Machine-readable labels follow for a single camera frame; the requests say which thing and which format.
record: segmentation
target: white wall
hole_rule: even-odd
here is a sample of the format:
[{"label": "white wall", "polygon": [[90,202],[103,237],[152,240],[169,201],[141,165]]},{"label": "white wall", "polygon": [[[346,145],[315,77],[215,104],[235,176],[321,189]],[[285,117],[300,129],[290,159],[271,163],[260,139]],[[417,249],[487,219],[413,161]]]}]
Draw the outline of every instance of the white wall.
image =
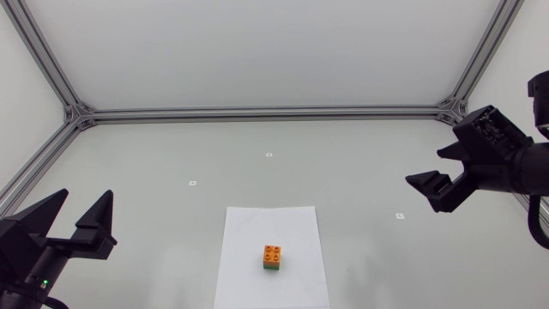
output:
[{"label": "white wall", "polygon": [[66,187],[51,235],[70,237],[114,191],[112,255],[69,261],[51,292],[74,308],[212,308],[226,207],[305,205],[317,207],[332,308],[546,307],[549,251],[511,195],[476,192],[436,214],[404,180],[455,177],[461,165],[435,153],[454,140],[436,121],[99,126],[24,205]]},{"label": "white wall", "polygon": [[454,89],[498,2],[28,5],[82,100],[117,109],[434,105]]},{"label": "white wall", "polygon": [[63,108],[0,9],[0,188],[63,124]]},{"label": "white wall", "polygon": [[470,98],[469,110],[494,105],[536,142],[546,139],[534,127],[527,82],[549,70],[549,1],[525,1]]}]

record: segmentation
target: white paper sheet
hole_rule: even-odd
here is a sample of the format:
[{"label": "white paper sheet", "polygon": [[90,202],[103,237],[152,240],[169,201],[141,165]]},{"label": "white paper sheet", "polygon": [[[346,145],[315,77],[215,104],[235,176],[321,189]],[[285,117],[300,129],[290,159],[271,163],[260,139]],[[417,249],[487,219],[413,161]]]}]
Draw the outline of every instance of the white paper sheet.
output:
[{"label": "white paper sheet", "polygon": [[[280,270],[263,268],[265,245]],[[214,308],[329,308],[315,208],[227,208]]]}]

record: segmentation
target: corner bracket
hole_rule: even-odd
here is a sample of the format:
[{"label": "corner bracket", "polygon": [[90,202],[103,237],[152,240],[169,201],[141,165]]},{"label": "corner bracket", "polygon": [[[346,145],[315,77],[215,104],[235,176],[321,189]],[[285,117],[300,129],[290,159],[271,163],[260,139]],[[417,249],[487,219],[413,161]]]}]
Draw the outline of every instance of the corner bracket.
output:
[{"label": "corner bracket", "polygon": [[467,105],[467,100],[449,97],[448,99],[437,104],[440,112],[435,119],[454,126],[462,121],[467,115]]}]

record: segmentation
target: aluminum frame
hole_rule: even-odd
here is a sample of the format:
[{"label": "aluminum frame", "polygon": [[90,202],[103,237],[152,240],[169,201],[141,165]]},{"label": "aluminum frame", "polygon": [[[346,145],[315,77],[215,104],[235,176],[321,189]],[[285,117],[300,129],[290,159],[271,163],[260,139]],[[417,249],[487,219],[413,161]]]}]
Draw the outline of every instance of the aluminum frame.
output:
[{"label": "aluminum frame", "polygon": [[0,0],[15,29],[64,108],[65,124],[0,191],[0,218],[19,207],[28,192],[78,136],[98,124],[288,121],[343,119],[436,119],[449,125],[467,114],[468,98],[515,19],[524,0],[500,0],[454,91],[424,106],[290,106],[261,108],[160,108],[95,110],[82,102],[33,18],[25,0]]}]

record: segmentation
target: toy block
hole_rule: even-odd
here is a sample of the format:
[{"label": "toy block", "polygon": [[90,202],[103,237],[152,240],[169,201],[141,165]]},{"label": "toy block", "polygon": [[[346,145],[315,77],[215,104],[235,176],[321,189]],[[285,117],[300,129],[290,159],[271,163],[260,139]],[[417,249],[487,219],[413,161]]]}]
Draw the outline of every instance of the toy block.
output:
[{"label": "toy block", "polygon": [[263,268],[266,270],[278,270],[281,267],[282,250],[276,245],[266,245],[263,252]]}]

